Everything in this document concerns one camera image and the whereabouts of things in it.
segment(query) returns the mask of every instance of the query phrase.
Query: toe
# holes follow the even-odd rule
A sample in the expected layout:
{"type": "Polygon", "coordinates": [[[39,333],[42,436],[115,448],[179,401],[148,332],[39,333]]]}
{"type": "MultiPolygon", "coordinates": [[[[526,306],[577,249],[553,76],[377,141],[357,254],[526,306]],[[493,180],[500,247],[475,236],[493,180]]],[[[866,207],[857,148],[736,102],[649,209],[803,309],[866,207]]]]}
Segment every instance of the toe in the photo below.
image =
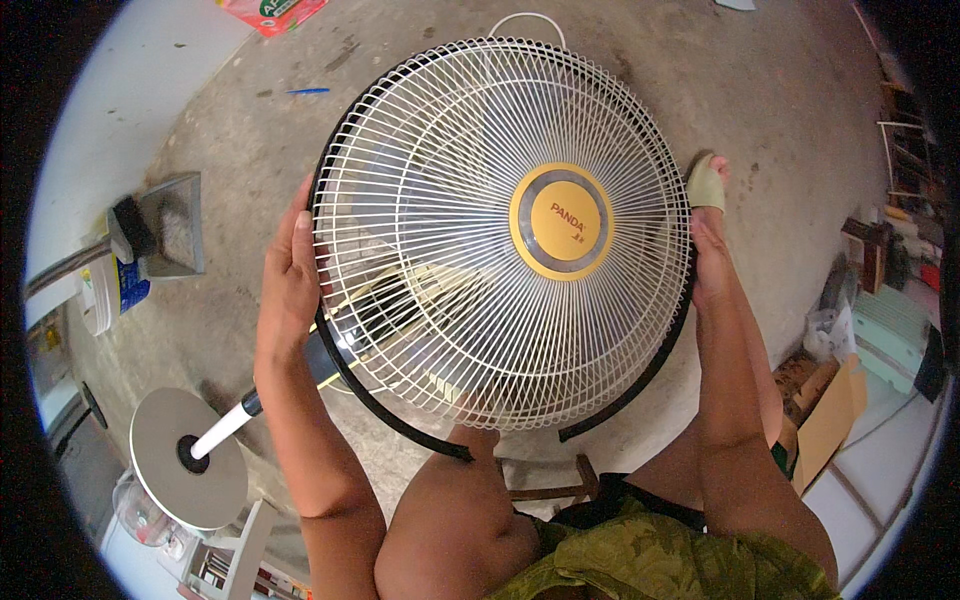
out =
{"type": "Polygon", "coordinates": [[[722,156],[714,156],[710,159],[709,167],[717,172],[717,175],[720,176],[720,181],[722,181],[726,187],[727,181],[730,179],[730,165],[728,161],[722,156]]]}

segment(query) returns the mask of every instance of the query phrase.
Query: wooden stool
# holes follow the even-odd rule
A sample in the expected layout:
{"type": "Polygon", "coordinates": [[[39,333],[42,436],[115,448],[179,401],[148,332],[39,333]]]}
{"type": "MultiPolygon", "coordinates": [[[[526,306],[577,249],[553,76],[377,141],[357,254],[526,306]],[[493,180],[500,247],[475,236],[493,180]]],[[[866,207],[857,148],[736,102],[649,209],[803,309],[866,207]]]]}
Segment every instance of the wooden stool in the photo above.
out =
{"type": "MultiPolygon", "coordinates": [[[[500,469],[500,476],[503,476],[503,461],[496,459],[497,468],[500,469]]],[[[577,454],[577,472],[580,473],[579,486],[565,486],[563,488],[543,488],[541,490],[509,490],[510,500],[512,502],[521,502],[526,500],[552,500],[555,498],[569,498],[573,496],[573,504],[579,504],[585,499],[596,499],[597,491],[600,489],[600,480],[593,471],[593,465],[590,464],[586,454],[577,454]]]]}

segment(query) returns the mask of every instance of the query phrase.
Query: blue label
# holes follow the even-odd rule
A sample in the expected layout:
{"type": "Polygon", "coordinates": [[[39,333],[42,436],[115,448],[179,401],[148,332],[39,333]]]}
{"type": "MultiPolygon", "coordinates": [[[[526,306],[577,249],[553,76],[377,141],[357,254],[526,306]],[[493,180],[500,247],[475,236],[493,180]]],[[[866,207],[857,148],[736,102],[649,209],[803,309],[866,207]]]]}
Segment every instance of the blue label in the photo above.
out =
{"type": "Polygon", "coordinates": [[[131,306],[147,298],[150,293],[150,280],[140,278],[140,268],[136,261],[125,265],[117,260],[117,279],[120,282],[120,314],[131,306]]]}

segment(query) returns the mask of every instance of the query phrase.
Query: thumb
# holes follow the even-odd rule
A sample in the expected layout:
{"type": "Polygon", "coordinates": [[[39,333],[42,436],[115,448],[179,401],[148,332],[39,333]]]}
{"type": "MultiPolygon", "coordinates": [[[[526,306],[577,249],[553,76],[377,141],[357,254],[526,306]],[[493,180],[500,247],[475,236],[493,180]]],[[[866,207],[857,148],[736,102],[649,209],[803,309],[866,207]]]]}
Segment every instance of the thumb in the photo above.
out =
{"type": "Polygon", "coordinates": [[[297,215],[297,223],[294,225],[294,239],[291,247],[293,264],[307,273],[310,280],[317,281],[319,275],[317,273],[317,257],[313,253],[312,222],[313,218],[309,210],[300,211],[297,215]]]}

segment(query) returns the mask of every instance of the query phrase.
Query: paint bucket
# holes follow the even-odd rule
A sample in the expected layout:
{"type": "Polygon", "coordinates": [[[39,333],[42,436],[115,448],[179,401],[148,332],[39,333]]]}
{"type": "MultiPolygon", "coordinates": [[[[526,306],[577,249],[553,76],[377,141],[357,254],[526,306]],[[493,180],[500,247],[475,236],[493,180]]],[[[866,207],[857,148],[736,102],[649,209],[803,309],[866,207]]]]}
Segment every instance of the paint bucket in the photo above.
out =
{"type": "Polygon", "coordinates": [[[80,269],[80,277],[84,325],[93,335],[110,329],[150,293],[150,281],[140,275],[136,262],[125,265],[112,253],[80,269]]]}

